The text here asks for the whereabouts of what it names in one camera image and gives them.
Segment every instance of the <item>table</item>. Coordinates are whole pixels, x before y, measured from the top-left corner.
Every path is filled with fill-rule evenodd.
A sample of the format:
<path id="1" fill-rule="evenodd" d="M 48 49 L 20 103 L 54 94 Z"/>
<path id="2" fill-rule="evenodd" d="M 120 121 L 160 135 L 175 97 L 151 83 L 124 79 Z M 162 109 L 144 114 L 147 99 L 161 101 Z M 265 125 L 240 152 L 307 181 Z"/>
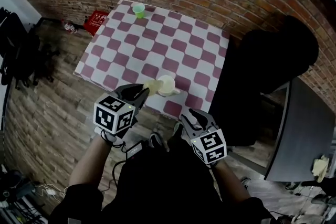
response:
<path id="1" fill-rule="evenodd" d="M 267 167 L 236 153 L 229 155 L 265 176 L 266 180 L 314 180 L 313 161 L 329 156 L 335 115 L 303 81 L 294 78 L 283 87 L 286 101 L 274 152 Z"/>
<path id="2" fill-rule="evenodd" d="M 182 113 L 190 116 L 189 108 L 208 112 L 225 61 L 229 34 L 150 5 L 145 6 L 145 18 L 137 19 L 132 11 L 135 4 L 118 2 L 88 45 L 74 74 L 107 91 L 168 74 L 181 93 L 166 98 L 155 94 L 145 106 L 175 119 Z"/>

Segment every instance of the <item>white cup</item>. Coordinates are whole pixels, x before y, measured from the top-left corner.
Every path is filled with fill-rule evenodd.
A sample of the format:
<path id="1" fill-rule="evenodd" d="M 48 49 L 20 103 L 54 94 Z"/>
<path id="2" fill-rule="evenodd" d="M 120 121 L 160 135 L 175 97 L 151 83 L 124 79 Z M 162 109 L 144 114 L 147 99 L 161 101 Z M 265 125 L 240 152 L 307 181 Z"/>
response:
<path id="1" fill-rule="evenodd" d="M 163 75 L 158 80 L 163 81 L 163 85 L 157 91 L 159 95 L 168 97 L 181 93 L 179 89 L 175 88 L 175 80 L 171 76 Z"/>

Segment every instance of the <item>green cup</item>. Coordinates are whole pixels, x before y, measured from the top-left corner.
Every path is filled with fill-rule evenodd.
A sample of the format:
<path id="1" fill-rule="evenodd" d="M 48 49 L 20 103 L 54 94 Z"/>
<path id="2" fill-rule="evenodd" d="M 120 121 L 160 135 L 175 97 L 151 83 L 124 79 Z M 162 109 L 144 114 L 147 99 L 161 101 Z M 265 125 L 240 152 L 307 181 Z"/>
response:
<path id="1" fill-rule="evenodd" d="M 133 6 L 133 12 L 138 19 L 142 19 L 145 16 L 145 5 L 136 4 L 135 6 Z"/>

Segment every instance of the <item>black sleeve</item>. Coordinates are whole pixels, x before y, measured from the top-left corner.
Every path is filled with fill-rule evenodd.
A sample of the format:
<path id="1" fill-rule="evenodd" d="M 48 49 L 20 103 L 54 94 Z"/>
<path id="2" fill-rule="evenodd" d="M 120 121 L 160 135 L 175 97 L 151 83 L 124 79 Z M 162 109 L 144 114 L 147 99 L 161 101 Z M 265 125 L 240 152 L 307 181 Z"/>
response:
<path id="1" fill-rule="evenodd" d="M 84 223 L 98 223 L 103 194 L 91 185 L 74 185 L 68 188 L 64 200 L 53 210 L 49 224 L 67 224 L 68 219 Z"/>
<path id="2" fill-rule="evenodd" d="M 258 198 L 249 198 L 240 202 L 236 210 L 237 223 L 277 223 Z"/>

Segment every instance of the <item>wooden floor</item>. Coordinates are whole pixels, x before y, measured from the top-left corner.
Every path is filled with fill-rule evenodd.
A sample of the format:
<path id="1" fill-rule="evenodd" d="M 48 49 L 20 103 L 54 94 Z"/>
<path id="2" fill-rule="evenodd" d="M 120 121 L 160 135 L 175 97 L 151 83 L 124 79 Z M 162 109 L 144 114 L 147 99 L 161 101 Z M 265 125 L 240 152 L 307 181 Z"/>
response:
<path id="1" fill-rule="evenodd" d="M 60 25 L 45 21 L 38 34 L 42 42 L 60 50 L 60 56 L 54 59 L 55 80 L 50 83 L 42 79 L 38 86 L 21 86 L 19 91 L 12 84 L 5 118 L 5 163 L 9 168 L 19 169 L 31 180 L 54 184 L 64 190 L 71 171 L 95 136 L 93 104 L 104 90 L 72 74 L 91 40 L 87 32 L 79 30 L 70 35 Z M 153 130 L 159 131 L 167 140 L 175 124 L 174 120 L 146 108 L 140 111 L 138 121 L 125 136 L 127 147 L 149 137 Z M 114 164 L 124 158 L 119 149 L 112 149 L 100 190 L 108 188 Z M 252 196 L 261 198 L 270 211 L 292 215 L 301 210 L 311 214 L 324 212 L 325 206 L 311 205 L 309 198 L 290 194 L 283 184 L 264 181 L 260 174 L 229 156 L 226 160 L 238 177 L 252 179 L 248 190 Z M 120 168 L 116 169 L 117 177 Z M 313 196 L 319 191 L 315 188 L 310 193 L 306 188 L 302 193 Z M 51 213 L 58 202 L 52 196 L 39 196 L 41 188 L 36 192 L 37 202 L 45 204 L 43 210 Z M 111 183 L 103 204 L 109 203 L 115 194 L 116 187 Z M 57 194 L 56 198 L 61 200 L 62 196 Z"/>

